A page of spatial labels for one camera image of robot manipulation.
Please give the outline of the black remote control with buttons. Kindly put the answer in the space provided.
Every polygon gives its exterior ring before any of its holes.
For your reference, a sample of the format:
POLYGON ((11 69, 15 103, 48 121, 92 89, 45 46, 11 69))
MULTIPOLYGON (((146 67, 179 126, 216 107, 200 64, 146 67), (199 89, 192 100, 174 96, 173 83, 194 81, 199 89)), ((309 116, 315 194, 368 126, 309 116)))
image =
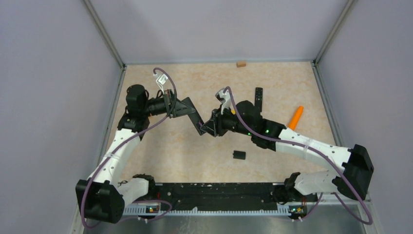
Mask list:
POLYGON ((263 88, 261 88, 261 87, 256 87, 255 88, 254 106, 257 108, 257 110, 260 113, 262 112, 262 109, 263 109, 263 88))

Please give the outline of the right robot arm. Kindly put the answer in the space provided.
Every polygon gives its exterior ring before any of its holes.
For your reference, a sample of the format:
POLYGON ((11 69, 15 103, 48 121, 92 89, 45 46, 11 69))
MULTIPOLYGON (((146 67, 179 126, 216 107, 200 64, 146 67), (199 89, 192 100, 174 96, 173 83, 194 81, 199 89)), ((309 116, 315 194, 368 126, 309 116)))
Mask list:
POLYGON ((265 119, 250 101, 229 108, 214 109, 210 119, 201 126, 206 133, 221 137, 228 131, 248 135, 260 148, 289 153, 313 162, 325 171, 293 173, 285 180, 286 196, 292 201, 312 193, 340 193, 350 199, 365 200, 374 166, 367 149, 323 143, 296 133, 285 125, 265 119))

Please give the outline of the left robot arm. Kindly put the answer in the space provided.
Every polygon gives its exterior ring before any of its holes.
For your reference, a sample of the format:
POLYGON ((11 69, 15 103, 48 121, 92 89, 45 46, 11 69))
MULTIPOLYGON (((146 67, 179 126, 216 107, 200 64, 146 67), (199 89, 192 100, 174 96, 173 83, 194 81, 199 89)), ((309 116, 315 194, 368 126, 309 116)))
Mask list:
POLYGON ((197 113, 189 97, 179 100, 176 92, 168 89, 161 96, 150 98, 140 84, 127 89, 126 103, 115 137, 102 161, 88 179, 81 179, 76 184, 83 220, 117 223, 124 209, 138 198, 147 202, 153 200, 156 188, 150 185, 150 177, 132 178, 126 185, 118 185, 127 161, 144 134, 161 124, 159 121, 150 125, 149 117, 164 115, 162 121, 165 121, 168 117, 194 117, 197 113))

